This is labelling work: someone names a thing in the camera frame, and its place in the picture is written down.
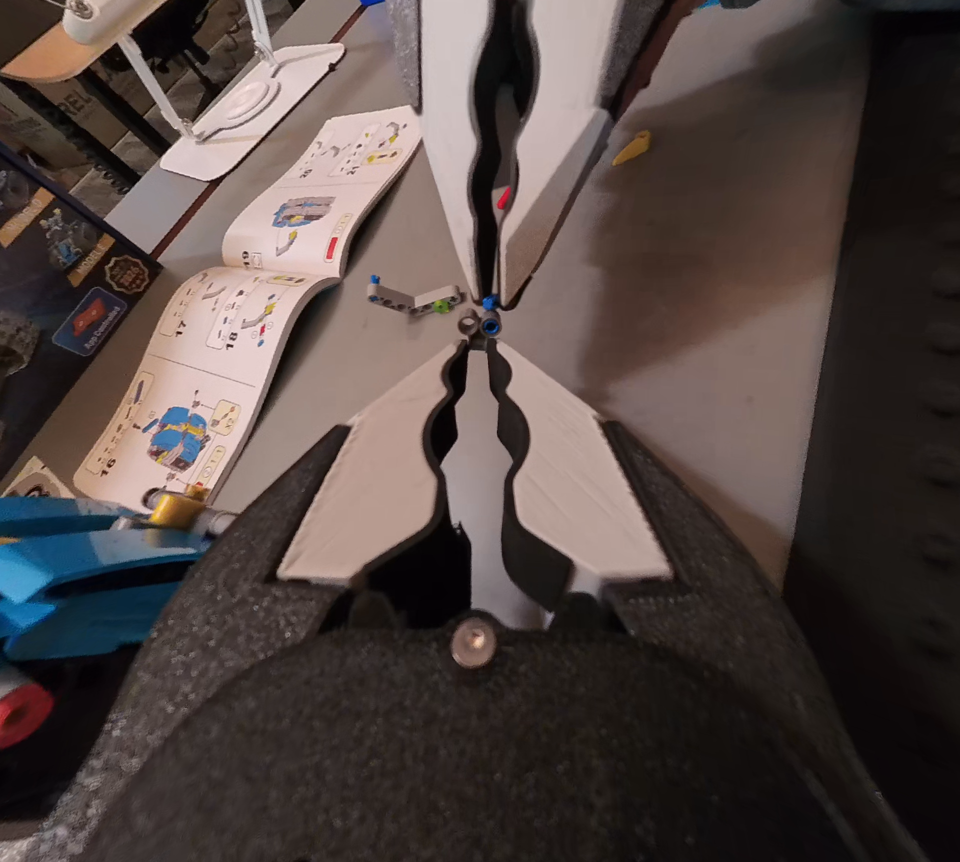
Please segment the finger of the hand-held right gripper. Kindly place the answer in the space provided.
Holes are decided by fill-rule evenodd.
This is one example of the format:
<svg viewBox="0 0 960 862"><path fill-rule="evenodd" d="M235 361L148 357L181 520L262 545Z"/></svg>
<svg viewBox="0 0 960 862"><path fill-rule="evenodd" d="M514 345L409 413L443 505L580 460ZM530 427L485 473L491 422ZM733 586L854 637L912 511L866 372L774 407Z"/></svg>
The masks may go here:
<svg viewBox="0 0 960 862"><path fill-rule="evenodd" d="M613 120L602 88L625 0L530 0L534 90L514 144L498 288L514 307L591 170Z"/></svg>
<svg viewBox="0 0 960 862"><path fill-rule="evenodd" d="M423 141L474 301L495 281L498 140L484 72L495 10L496 0L419 0Z"/></svg>

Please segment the grey connector brick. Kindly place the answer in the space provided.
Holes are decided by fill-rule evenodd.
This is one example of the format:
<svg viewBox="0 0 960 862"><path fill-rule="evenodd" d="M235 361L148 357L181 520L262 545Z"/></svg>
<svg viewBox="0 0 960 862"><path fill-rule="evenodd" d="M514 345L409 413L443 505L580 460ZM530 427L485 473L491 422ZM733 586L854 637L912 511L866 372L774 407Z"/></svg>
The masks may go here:
<svg viewBox="0 0 960 862"><path fill-rule="evenodd" d="M458 329L473 351L486 352L492 340L502 331L502 320L497 310L468 309L458 321Z"/></svg>

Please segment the grey angled beam brick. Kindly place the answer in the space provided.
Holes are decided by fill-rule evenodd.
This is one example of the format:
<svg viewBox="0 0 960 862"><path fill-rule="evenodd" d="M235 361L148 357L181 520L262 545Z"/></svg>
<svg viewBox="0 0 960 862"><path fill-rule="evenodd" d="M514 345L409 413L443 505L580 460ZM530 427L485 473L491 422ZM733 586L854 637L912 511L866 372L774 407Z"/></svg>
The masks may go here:
<svg viewBox="0 0 960 862"><path fill-rule="evenodd" d="M379 276L372 275L366 290L369 303L384 307L406 316L448 314L463 301L458 286L447 285L441 289L421 294L409 294L386 286Z"/></svg>

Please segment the grey desk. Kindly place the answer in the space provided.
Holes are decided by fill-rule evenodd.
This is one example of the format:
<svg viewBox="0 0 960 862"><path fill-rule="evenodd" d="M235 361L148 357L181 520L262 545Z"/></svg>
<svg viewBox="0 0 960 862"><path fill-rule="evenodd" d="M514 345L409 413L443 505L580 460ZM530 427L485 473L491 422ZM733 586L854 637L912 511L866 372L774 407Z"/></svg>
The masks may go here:
<svg viewBox="0 0 960 862"><path fill-rule="evenodd" d="M339 67L229 176L153 168L107 220L164 267L43 428L32 456L67 484L138 367L170 296L221 263L225 231L335 116L404 101L383 4L308 0L278 45L340 41ZM837 0L687 16L634 99L515 310L506 344L627 427L712 508L779 587L794 533L868 74L868 19ZM652 146L612 159L640 131ZM240 511L331 426L457 340L455 316L366 301L464 281L421 150L354 237L341 285L295 324L219 506ZM543 614L500 555L510 456L472 352L442 463L472 546L472 604L513 628Z"/></svg>

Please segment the robot kit box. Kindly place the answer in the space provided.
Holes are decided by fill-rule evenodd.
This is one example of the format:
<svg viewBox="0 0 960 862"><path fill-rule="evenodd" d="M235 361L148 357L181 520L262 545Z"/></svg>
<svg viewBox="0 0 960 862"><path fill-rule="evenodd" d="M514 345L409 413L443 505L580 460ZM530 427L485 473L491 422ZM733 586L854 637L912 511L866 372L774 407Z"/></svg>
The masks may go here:
<svg viewBox="0 0 960 862"><path fill-rule="evenodd" d="M162 271L1 146L1 475Z"/></svg>

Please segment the shelf with cardboard boxes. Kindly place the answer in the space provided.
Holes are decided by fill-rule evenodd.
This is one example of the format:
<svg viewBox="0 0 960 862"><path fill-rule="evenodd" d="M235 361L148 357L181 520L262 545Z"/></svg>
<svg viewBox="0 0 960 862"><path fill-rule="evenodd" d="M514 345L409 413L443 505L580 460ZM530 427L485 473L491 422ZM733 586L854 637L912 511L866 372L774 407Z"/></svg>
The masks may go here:
<svg viewBox="0 0 960 862"><path fill-rule="evenodd" d="M197 121L255 59L244 0L169 0L132 35L170 103ZM39 128L2 114L5 144L105 218L177 134L118 47L64 83L2 81L2 109L26 106Z"/></svg>

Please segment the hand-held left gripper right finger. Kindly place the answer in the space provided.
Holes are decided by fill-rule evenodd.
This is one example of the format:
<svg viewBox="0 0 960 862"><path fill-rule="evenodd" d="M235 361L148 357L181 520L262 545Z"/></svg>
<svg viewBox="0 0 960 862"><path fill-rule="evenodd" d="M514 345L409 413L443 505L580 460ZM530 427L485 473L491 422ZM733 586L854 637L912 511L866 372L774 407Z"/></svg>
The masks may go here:
<svg viewBox="0 0 960 862"><path fill-rule="evenodd" d="M671 564L594 410L503 342L487 346L510 456L501 529L514 582L670 580Z"/></svg>

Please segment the instruction booklet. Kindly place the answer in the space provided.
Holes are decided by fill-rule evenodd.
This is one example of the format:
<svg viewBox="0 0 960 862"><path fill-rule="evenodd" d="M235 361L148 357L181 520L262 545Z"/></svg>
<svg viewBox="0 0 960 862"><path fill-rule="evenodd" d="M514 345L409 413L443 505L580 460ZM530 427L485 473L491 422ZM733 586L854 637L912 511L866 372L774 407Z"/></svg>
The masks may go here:
<svg viewBox="0 0 960 862"><path fill-rule="evenodd" d="M168 302L73 483L144 510L149 490L214 495L241 454L292 327L345 274L354 234L422 141L403 105L328 120L227 229L222 266Z"/></svg>

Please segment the blue toy robot model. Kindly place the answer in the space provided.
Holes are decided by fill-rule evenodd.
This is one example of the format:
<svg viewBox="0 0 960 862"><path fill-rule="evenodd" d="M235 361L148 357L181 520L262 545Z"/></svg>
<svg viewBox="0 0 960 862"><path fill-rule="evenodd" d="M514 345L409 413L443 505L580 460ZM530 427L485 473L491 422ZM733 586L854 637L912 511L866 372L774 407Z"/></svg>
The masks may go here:
<svg viewBox="0 0 960 862"><path fill-rule="evenodd" d="M189 570L235 520L205 490L140 509L2 498L2 820L35 818L98 738L135 655Z"/></svg>

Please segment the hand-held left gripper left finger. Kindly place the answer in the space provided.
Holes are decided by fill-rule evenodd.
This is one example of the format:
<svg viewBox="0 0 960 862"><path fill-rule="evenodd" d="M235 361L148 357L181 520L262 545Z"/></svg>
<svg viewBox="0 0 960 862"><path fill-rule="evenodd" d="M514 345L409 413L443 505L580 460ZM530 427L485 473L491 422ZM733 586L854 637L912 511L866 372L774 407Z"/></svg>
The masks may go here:
<svg viewBox="0 0 960 862"><path fill-rule="evenodd" d="M277 568L280 580L349 586L437 527L468 351L465 341L447 345L348 422Z"/></svg>

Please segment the white desk lamp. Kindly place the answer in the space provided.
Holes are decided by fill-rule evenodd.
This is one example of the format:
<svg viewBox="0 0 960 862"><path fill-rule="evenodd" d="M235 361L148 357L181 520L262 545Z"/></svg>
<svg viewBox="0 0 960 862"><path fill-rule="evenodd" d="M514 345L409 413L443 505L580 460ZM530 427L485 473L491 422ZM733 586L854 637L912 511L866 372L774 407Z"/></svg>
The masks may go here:
<svg viewBox="0 0 960 862"><path fill-rule="evenodd" d="M124 53L164 119L179 140L162 155L167 172L210 182L235 168L281 122L345 55L345 46L308 44L276 49L272 45L261 0L244 0L257 63L233 88L224 91L195 123L182 118L164 94L134 32L168 0L40 0L63 10L49 37L77 47L76 60L62 61L44 75L39 61L27 64L24 80L59 82L78 76L90 57L112 46Z"/></svg>

